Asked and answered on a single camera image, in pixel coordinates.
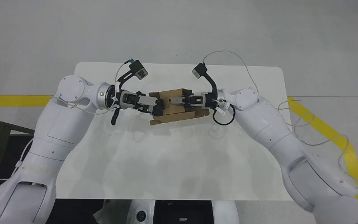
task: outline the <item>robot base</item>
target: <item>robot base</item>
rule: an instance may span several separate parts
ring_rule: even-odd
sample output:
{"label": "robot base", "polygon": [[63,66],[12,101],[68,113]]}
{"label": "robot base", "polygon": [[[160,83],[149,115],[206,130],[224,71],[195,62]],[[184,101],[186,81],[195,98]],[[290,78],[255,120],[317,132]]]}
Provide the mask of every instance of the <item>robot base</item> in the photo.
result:
{"label": "robot base", "polygon": [[232,200],[132,200],[126,224],[239,224]]}

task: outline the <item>white device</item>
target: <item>white device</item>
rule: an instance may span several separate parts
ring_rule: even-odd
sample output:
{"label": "white device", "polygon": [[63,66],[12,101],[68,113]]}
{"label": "white device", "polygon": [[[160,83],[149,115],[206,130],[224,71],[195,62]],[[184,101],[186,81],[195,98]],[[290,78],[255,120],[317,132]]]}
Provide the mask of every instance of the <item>white device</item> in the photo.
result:
{"label": "white device", "polygon": [[[83,138],[93,113],[110,108],[107,101],[110,87],[108,83],[93,85],[77,76],[61,80],[54,98],[37,121],[29,153],[17,172],[0,186],[1,224],[46,222],[54,205],[55,182],[61,165]],[[89,113],[65,102],[85,105],[84,110]],[[277,159],[286,190],[299,206],[314,214],[318,224],[358,223],[355,184],[306,150],[266,99],[248,88],[232,93],[219,90],[218,102],[222,110],[228,108],[226,102],[233,105],[235,120]],[[228,203],[231,204],[212,201],[218,223],[238,223],[234,204]],[[137,200],[131,206],[128,223],[137,223],[132,216],[139,207],[146,209],[149,217],[146,223],[151,223],[153,201],[145,205]],[[233,222],[218,220],[224,216],[232,217],[229,220]]]}

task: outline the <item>black panel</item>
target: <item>black panel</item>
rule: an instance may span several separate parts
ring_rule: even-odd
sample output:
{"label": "black panel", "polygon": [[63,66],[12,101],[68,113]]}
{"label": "black panel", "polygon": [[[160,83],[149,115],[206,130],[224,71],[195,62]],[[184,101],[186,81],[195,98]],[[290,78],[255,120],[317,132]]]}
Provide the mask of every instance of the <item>black panel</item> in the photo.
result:
{"label": "black panel", "polygon": [[157,200],[153,224],[214,224],[210,200]]}

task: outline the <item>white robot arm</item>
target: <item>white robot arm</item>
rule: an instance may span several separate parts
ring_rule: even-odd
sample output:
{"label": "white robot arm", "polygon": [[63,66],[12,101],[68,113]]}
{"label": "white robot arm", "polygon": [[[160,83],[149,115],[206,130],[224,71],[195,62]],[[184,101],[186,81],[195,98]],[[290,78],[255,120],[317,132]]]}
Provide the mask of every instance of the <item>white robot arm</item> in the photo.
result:
{"label": "white robot arm", "polygon": [[[142,79],[147,75],[145,70],[145,73],[140,72],[144,68],[139,61],[131,61],[131,66],[125,74],[127,80],[129,76]],[[0,185],[1,224],[46,222],[55,202],[59,170],[85,135],[97,109],[108,110],[118,105],[117,110],[132,108],[157,116],[163,113],[163,100],[141,92],[119,90],[115,94],[114,85],[94,85],[78,76],[66,76],[61,80],[56,94],[37,121],[34,140],[24,161],[14,175]]]}
{"label": "white robot arm", "polygon": [[276,158],[287,192],[318,224],[358,222],[355,183],[310,153],[275,107],[252,89],[218,93],[219,101],[221,95],[234,105],[235,119],[246,133]]}

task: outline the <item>cable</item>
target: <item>cable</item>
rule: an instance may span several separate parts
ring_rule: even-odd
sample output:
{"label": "cable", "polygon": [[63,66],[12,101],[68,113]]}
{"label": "cable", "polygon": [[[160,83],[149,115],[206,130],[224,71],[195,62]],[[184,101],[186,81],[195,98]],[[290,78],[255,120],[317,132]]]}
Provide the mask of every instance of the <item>cable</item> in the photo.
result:
{"label": "cable", "polygon": [[251,76],[251,74],[250,74],[250,72],[249,72],[249,70],[248,70],[248,68],[247,68],[247,66],[246,66],[246,64],[245,64],[245,62],[244,62],[244,60],[243,60],[237,53],[231,52],[231,51],[229,51],[229,50],[217,50],[217,51],[211,52],[210,54],[208,54],[207,56],[205,56],[204,59],[202,60],[202,63],[205,65],[204,60],[205,60],[209,55],[212,55],[212,54],[217,53],[217,52],[227,52],[227,53],[231,53],[231,54],[236,55],[236,56],[242,61],[242,63],[244,64],[244,66],[245,66],[245,68],[246,68],[246,70],[247,70],[247,73],[248,73],[248,75],[250,76],[250,79],[251,79],[252,83],[255,85],[255,88],[256,88],[257,93],[258,93],[258,94],[260,93],[260,92],[258,91],[257,85],[256,85],[255,81],[253,80],[253,78],[252,78],[252,76]]}
{"label": "cable", "polygon": [[226,124],[223,124],[223,123],[218,122],[218,121],[215,119],[215,114],[216,114],[216,111],[217,111],[217,110],[215,109],[214,112],[213,112],[213,120],[215,121],[215,123],[217,123],[217,124],[219,124],[219,125],[222,125],[222,126],[226,126],[226,125],[231,124],[231,123],[234,121],[235,115],[236,115],[236,110],[235,110],[235,108],[234,108],[234,106],[233,106],[232,104],[230,104],[230,106],[231,106],[231,108],[233,109],[233,117],[232,117],[231,121],[229,121],[229,122],[226,123]]}
{"label": "cable", "polygon": [[[116,84],[116,83],[117,83],[117,77],[118,77],[119,70],[121,70],[121,68],[122,68],[125,64],[127,64],[128,62],[129,62],[129,60],[128,60],[127,62],[124,62],[124,63],[119,67],[119,69],[118,69],[117,72],[116,72],[115,84],[114,84],[115,95],[116,95],[116,93],[117,93],[117,84]],[[112,103],[112,105],[110,106],[110,108],[109,108],[108,110],[106,110],[105,112],[102,112],[102,113],[93,113],[93,112],[90,112],[90,111],[87,111],[87,110],[85,110],[85,109],[82,109],[82,108],[78,107],[77,104],[72,105],[72,104],[70,104],[70,103],[68,103],[68,102],[66,102],[66,101],[64,101],[64,100],[62,100],[62,99],[59,98],[59,97],[55,97],[55,96],[54,96],[53,98],[56,98],[56,99],[60,100],[61,102],[64,102],[65,104],[71,106],[72,108],[77,108],[77,109],[79,109],[79,110],[81,110],[81,111],[84,111],[84,112],[89,113],[89,114],[94,114],[94,115],[101,115],[101,114],[106,114],[106,113],[108,113],[110,110],[112,110],[112,109],[114,108],[114,106],[115,106],[115,101],[116,101],[116,96],[115,96],[114,99],[113,99],[113,103]]]}
{"label": "cable", "polygon": [[[293,100],[286,100],[286,101],[284,101],[284,102],[282,102],[282,103],[279,104],[279,106],[277,107],[277,110],[292,109],[292,108],[290,108],[290,107],[280,108],[282,104],[284,104],[284,103],[286,103],[286,102],[291,102],[291,101],[302,102],[302,100],[294,100],[294,99],[293,99]],[[304,127],[304,126],[307,126],[307,125],[311,124],[311,122],[313,121],[315,115],[312,114],[312,116],[313,116],[312,119],[311,119],[309,122],[307,122],[307,124],[304,124],[304,125],[293,125],[293,124],[289,124],[289,123],[287,123],[287,122],[285,122],[285,123],[286,123],[287,125],[291,126],[291,127]]]}
{"label": "cable", "polygon": [[25,146],[25,148],[22,150],[22,154],[21,154],[21,156],[20,156],[20,159],[17,161],[17,163],[15,164],[15,168],[13,169],[13,172],[12,172],[12,174],[11,174],[11,176],[10,177],[12,177],[15,173],[16,173],[16,171],[18,170],[18,168],[22,165],[22,159],[23,159],[23,156],[24,156],[24,154],[25,154],[25,152],[26,152],[26,149],[28,148],[28,146],[30,145],[30,143],[32,142],[34,140],[34,138],[32,138],[28,143],[27,143],[27,145]]}
{"label": "cable", "polygon": [[[289,107],[287,107],[287,108],[280,108],[280,106],[281,106],[282,104],[284,104],[284,103],[286,103],[286,102],[289,102],[289,101],[301,101],[301,100],[288,100],[288,101],[284,101],[284,102],[282,102],[282,103],[279,104],[279,106],[278,106],[277,109],[278,109],[278,110],[290,109]],[[305,116],[307,116],[307,115],[311,115],[311,116],[312,116],[311,120],[310,120],[309,122],[307,122],[307,124],[298,125],[298,122],[300,122],[300,121],[301,121]],[[342,137],[345,138],[345,139],[347,140],[347,144],[346,144],[345,149],[342,151],[342,153],[341,153],[340,156],[338,157],[338,160],[337,160],[338,167],[340,168],[340,170],[341,170],[344,174],[347,174],[350,178],[352,178],[353,180],[356,180],[356,178],[354,178],[353,176],[351,176],[349,173],[347,173],[347,172],[345,171],[345,169],[343,168],[343,166],[342,166],[342,164],[341,164],[341,160],[342,160],[344,154],[347,152],[348,147],[349,147],[349,144],[350,144],[349,138],[348,138],[346,135],[340,134],[340,135],[335,136],[335,137],[333,137],[333,138],[330,138],[330,139],[328,139],[328,140],[326,140],[326,141],[324,141],[324,142],[315,143],[315,144],[307,143],[307,142],[305,142],[302,138],[300,138],[300,137],[298,136],[298,134],[297,134],[297,132],[296,132],[296,127],[304,127],[304,126],[307,126],[307,125],[309,125],[309,124],[311,124],[311,123],[313,122],[314,118],[315,118],[315,115],[314,115],[314,114],[312,114],[312,113],[307,113],[307,114],[304,114],[303,116],[300,116],[299,119],[296,121],[296,123],[295,123],[294,125],[288,124],[288,123],[286,123],[286,124],[293,127],[293,133],[296,135],[296,137],[297,137],[301,142],[303,142],[303,143],[306,144],[307,146],[320,146],[320,145],[326,144],[327,142],[333,141],[333,140],[335,140],[335,139],[337,139],[337,138],[342,138]]]}

